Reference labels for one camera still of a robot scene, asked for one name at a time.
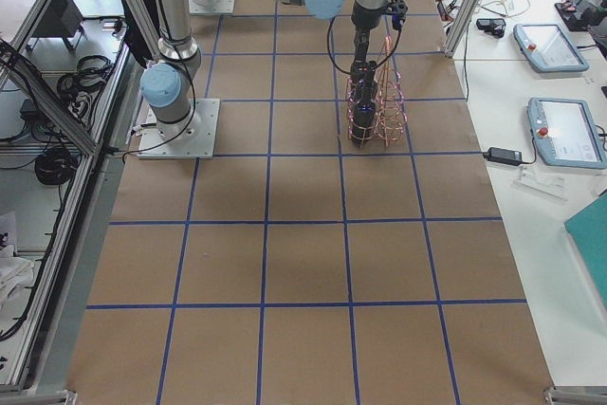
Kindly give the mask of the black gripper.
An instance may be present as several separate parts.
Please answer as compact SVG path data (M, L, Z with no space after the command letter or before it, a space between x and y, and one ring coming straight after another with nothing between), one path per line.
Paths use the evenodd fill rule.
M370 32L378 26L387 6L388 0L355 0L351 14L355 26L353 66L359 66L367 61Z

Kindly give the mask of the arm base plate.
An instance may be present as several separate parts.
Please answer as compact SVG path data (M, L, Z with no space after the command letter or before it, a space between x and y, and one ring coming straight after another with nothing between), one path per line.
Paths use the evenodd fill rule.
M219 99L196 99L194 114L176 124L158 122L151 108L140 137L137 156L142 159L212 158L220 111Z

